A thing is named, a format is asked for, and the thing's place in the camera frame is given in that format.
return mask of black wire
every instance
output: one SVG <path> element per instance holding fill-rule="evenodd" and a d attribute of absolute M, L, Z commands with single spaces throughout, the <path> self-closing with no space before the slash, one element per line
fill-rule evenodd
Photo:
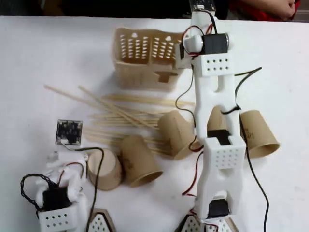
<path fill-rule="evenodd" d="M 259 68 L 257 68 L 257 69 L 254 69 L 254 70 L 251 70 L 251 71 L 248 71 L 248 72 L 243 72 L 243 73 L 235 74 L 235 76 L 240 76 L 240 75 L 248 74 L 248 75 L 246 75 L 246 76 L 238 83 L 238 85 L 237 85 L 236 88 L 235 88 L 235 99 L 236 99 L 236 100 L 237 100 L 238 90 L 239 90 L 239 88 L 241 87 L 241 85 L 242 85 L 250 76 L 252 76 L 253 74 L 255 74 L 257 71 L 259 71 L 259 70 L 261 70 L 261 69 L 262 69 L 262 67 L 259 67 Z M 228 115 L 228 114 L 230 114 L 231 112 L 236 111 L 236 110 L 241 110 L 241 107 L 240 107 L 239 105 L 237 105 L 237 104 L 236 104 L 236 106 L 235 106 L 233 109 L 231 109 L 231 110 L 229 110 L 229 111 L 226 111 L 226 112 L 222 112 L 222 111 L 221 111 L 221 113 L 222 113 L 223 115 Z"/>
<path fill-rule="evenodd" d="M 216 22 L 215 22 L 215 20 L 212 16 L 212 14 L 207 10 L 201 10 L 201 9 L 197 9 L 197 10 L 202 11 L 202 12 L 206 12 L 209 15 L 209 17 L 211 18 L 211 23 L 212 23 L 212 26 L 213 26 L 213 29 L 214 29 L 214 33 L 218 34 Z"/>
<path fill-rule="evenodd" d="M 268 201 L 268 197 L 267 197 L 263 187 L 261 186 L 261 184 L 260 184 L 259 180 L 257 179 L 257 177 L 255 175 L 255 172 L 253 170 L 253 167 L 252 167 L 252 164 L 251 164 L 251 160 L 250 160 L 250 156 L 249 156 L 247 136 L 246 136 L 245 129 L 244 129 L 243 123 L 241 121 L 241 118 L 240 118 L 240 129 L 241 129 L 241 132 L 243 134 L 244 141 L 246 143 L 246 156 L 247 156 L 247 160 L 248 160 L 248 163 L 249 163 L 250 170 L 251 170 L 252 175 L 253 175 L 257 185 L 259 186 L 259 188 L 260 188 L 261 192 L 263 193 L 263 195 L 265 197 L 265 200 L 266 200 L 266 204 L 267 205 L 266 205 L 266 211 L 265 211 L 265 216 L 264 216 L 264 232 L 266 232 L 266 222 L 267 222 L 267 216 L 268 216 L 268 210 L 269 210 L 269 201 Z"/>
<path fill-rule="evenodd" d="M 252 71 L 249 71 L 249 72 L 243 72 L 243 73 L 239 73 L 239 74 L 236 74 L 235 76 L 239 76 L 239 75 L 244 75 L 244 74 L 248 74 L 247 76 L 245 76 L 240 82 L 239 84 L 237 85 L 236 89 L 235 89 L 235 98 L 237 98 L 237 93 L 238 93 L 238 90 L 239 88 L 241 87 L 241 85 L 250 77 L 252 76 L 254 73 L 256 73 L 257 71 L 261 70 L 262 67 L 259 67 L 257 69 L 254 69 Z M 236 107 L 234 107 L 232 110 L 228 111 L 228 112 L 223 112 L 223 114 L 229 114 L 233 111 L 235 111 L 237 108 L 237 110 L 240 110 L 241 108 L 236 104 Z M 261 186 L 259 180 L 257 179 L 256 175 L 255 175 L 255 172 L 253 170 L 253 166 L 251 164 L 251 160 L 250 160 L 250 156 L 249 156 L 249 150 L 248 150 L 248 141 L 247 141 L 247 136 L 246 136 L 246 133 L 245 133 L 245 129 L 244 129 L 244 126 L 243 126 L 243 123 L 241 121 L 241 118 L 239 117 L 239 122 L 240 122 L 240 129 L 241 129 L 241 132 L 243 134 L 243 138 L 244 138 L 244 141 L 245 141 L 245 144 L 246 144 L 246 156 L 247 156 L 247 160 L 248 160 L 248 164 L 249 164 L 249 167 L 250 167 L 250 170 L 251 170 L 251 173 L 257 183 L 257 185 L 259 186 L 262 194 L 264 195 L 265 197 L 265 200 L 266 200 L 266 211 L 265 211 L 265 216 L 264 216 L 264 232 L 266 232 L 266 222 L 267 222 L 267 216 L 268 216 L 268 210 L 269 210 L 269 200 L 268 200 L 268 197 L 263 189 L 263 187 Z"/>
<path fill-rule="evenodd" d="M 250 77 L 252 76 L 253 74 L 255 74 L 257 71 L 261 70 L 262 67 L 259 67 L 257 69 L 254 69 L 252 71 L 249 71 L 249 72 L 243 72 L 243 73 L 238 73 L 236 74 L 235 76 L 240 76 L 240 75 L 244 75 L 244 74 L 248 74 L 247 76 L 245 76 L 237 85 L 236 89 L 235 89 L 235 98 L 237 98 L 237 93 L 238 93 L 238 90 L 240 88 L 240 86 Z"/>
<path fill-rule="evenodd" d="M 189 90 L 190 90 L 191 87 L 192 87 L 192 84 L 193 84 L 193 77 L 194 77 L 194 72 L 193 72 L 194 66 L 191 65 L 191 67 L 192 67 L 192 79 L 191 79 L 190 86 L 189 86 L 189 88 L 188 88 L 184 93 L 182 93 L 181 95 L 179 95 L 179 97 L 178 97 L 178 98 L 176 99 L 176 101 L 175 101 L 175 106 L 176 106 L 177 109 L 179 109 L 179 110 L 184 110 L 184 111 L 188 111 L 188 112 L 192 115 L 192 117 L 193 117 L 193 122 L 194 122 L 194 128 L 195 128 L 195 127 L 196 127 L 196 122 L 195 122 L 194 113 L 193 113 L 191 110 L 188 110 L 188 109 L 185 109 L 185 108 L 180 108 L 180 107 L 177 105 L 177 102 L 178 102 L 179 98 L 181 98 L 184 94 L 186 94 L 187 92 L 189 92 Z"/>
<path fill-rule="evenodd" d="M 93 202 L 92 202 L 92 205 L 91 205 L 91 208 L 90 208 L 90 213 L 89 213 L 89 218 L 88 218 L 88 221 L 87 221 L 86 232 L 89 231 L 91 215 L 93 213 L 93 210 L 94 210 L 94 207 L 95 207 L 95 203 L 96 203 L 96 199 L 97 199 L 98 177 L 99 177 L 99 173 L 100 173 L 102 162 L 103 162 L 103 158 L 104 158 L 104 150 L 102 148 L 100 148 L 100 147 L 85 147 L 85 148 L 80 148 L 80 149 L 74 149 L 74 151 L 88 151 L 88 150 L 100 150 L 102 152 L 102 157 L 101 157 L 100 164 L 98 166 L 98 172 L 97 172 L 96 181 L 95 181 L 95 195 L 93 197 Z"/>
<path fill-rule="evenodd" d="M 43 180 L 45 180 L 47 183 L 48 183 L 48 187 L 49 189 L 54 189 L 56 187 L 58 187 L 58 184 L 56 184 L 55 182 L 53 182 L 49 177 L 43 175 L 43 174 L 28 174 L 28 175 L 25 175 L 22 180 L 20 181 L 20 193 L 21 195 L 27 200 L 29 201 L 32 205 L 34 205 L 34 207 L 36 208 L 37 210 L 37 215 L 38 215 L 38 212 L 39 211 L 42 211 L 43 208 L 40 208 L 38 206 L 38 204 L 35 202 L 35 200 L 31 199 L 30 197 L 28 197 L 24 191 L 24 185 L 25 185 L 25 180 L 29 177 L 40 177 L 42 178 Z"/>

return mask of tipped over paper cup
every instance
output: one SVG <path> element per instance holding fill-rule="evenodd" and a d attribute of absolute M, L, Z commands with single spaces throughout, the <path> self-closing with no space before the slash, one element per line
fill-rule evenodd
<path fill-rule="evenodd" d="M 280 147 L 258 110 L 244 112 L 240 119 L 245 129 L 250 157 L 267 156 Z"/>
<path fill-rule="evenodd" d="M 180 160 L 190 155 L 189 145 L 194 141 L 193 127 L 177 110 L 163 115 L 158 121 L 158 127 L 166 142 L 171 148 L 171 158 Z M 198 148 L 199 142 L 195 141 L 192 148 Z"/>
<path fill-rule="evenodd" d="M 121 142 L 120 158 L 131 187 L 154 181 L 163 173 L 140 135 L 131 135 Z"/>
<path fill-rule="evenodd" d="M 104 158 L 98 176 L 98 189 L 111 190 L 117 187 L 122 181 L 122 167 L 118 157 L 110 150 L 104 150 Z M 99 164 L 102 158 L 101 151 L 94 151 L 88 160 L 88 175 L 90 181 L 95 184 Z"/>

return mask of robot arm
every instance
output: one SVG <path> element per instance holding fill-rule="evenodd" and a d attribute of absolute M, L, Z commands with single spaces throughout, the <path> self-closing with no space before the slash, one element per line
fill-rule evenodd
<path fill-rule="evenodd" d="M 191 9 L 191 25 L 206 31 L 209 23 L 214 24 L 211 13 L 204 10 L 199 0 L 191 0 Z M 204 165 L 195 208 L 202 221 L 235 214 L 242 191 L 246 144 L 240 136 L 239 113 L 233 111 L 225 116 L 228 130 L 207 132 L 207 122 L 215 106 L 220 106 L 222 112 L 236 106 L 233 58 L 228 46 L 226 34 L 201 35 L 200 31 L 192 30 L 190 37 L 176 47 L 176 67 L 192 65 L 195 79 L 196 133 L 204 145 Z M 216 91 L 210 88 L 214 80 L 218 82 Z"/>

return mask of white plastic bracket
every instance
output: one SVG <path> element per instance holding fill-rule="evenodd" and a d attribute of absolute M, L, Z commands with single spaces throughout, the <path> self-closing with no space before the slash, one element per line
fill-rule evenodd
<path fill-rule="evenodd" d="M 204 143 L 204 166 L 197 186 L 196 210 L 200 219 L 207 219 L 209 204 L 220 191 L 226 192 L 231 214 L 238 208 L 242 191 L 242 164 L 246 144 L 240 136 L 239 113 L 227 114 L 230 145 L 220 145 L 217 138 L 207 137 L 207 122 L 212 109 L 220 106 L 223 112 L 236 106 L 235 78 L 228 53 L 201 55 L 193 60 L 196 89 L 197 138 Z M 212 90 L 214 76 L 218 88 Z"/>

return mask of person's hand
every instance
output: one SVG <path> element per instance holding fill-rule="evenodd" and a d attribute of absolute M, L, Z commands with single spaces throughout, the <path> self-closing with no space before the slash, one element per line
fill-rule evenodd
<path fill-rule="evenodd" d="M 241 0 L 261 11 L 275 15 L 287 20 L 295 13 L 295 0 Z"/>

